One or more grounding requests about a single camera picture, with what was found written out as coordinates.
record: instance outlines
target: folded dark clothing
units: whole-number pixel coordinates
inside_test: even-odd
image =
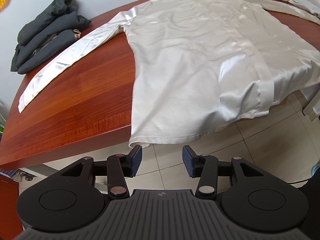
[[[64,30],[59,33],[48,44],[41,48],[32,58],[18,68],[18,74],[27,74],[54,56],[56,53],[66,49],[80,38],[77,30]]]
[[[30,60],[32,54],[41,45],[46,42],[52,35],[59,34],[64,30],[77,29],[84,30],[89,24],[87,20],[81,15],[77,15],[76,11],[69,14],[62,15],[56,18],[51,24],[44,28],[41,32],[36,34],[25,46],[17,46],[16,53],[12,59],[11,71],[22,66],[26,61]]]
[[[57,17],[69,13],[68,6],[71,1],[72,0],[53,0],[32,22],[23,26],[18,34],[18,43],[21,46],[25,46],[36,34],[52,23]]]

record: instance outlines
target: reddish-brown tabletop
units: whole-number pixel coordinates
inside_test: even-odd
[[[145,1],[95,17],[83,34]],[[319,25],[271,14],[320,49]],[[32,166],[128,141],[135,69],[124,33],[55,78],[20,114],[20,95],[45,64],[25,76],[15,96],[0,144],[1,168]]]

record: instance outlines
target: metal screw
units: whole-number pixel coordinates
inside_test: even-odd
[[[201,186],[199,188],[199,192],[202,193],[202,194],[212,194],[214,192],[214,187],[211,187],[211,186]]]
[[[112,187],[110,192],[115,196],[120,196],[126,193],[127,190],[125,189],[125,187],[116,186],[116,187]]]

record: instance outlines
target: shirt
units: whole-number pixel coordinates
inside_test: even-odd
[[[197,140],[241,118],[266,115],[289,93],[319,83],[319,52],[259,4],[151,0],[118,13],[58,55],[30,82],[19,110],[122,31],[136,67],[131,147]]]

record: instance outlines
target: blue gripper pad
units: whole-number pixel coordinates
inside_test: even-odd
[[[131,157],[131,174],[132,176],[136,176],[138,169],[140,167],[140,163],[142,161],[142,147],[141,145],[136,145],[128,154]]]
[[[196,168],[193,165],[192,157],[195,157],[195,152],[191,149],[189,145],[185,145],[182,148],[182,160],[184,163],[184,166],[186,167],[186,170],[190,177],[195,177],[195,171]]]

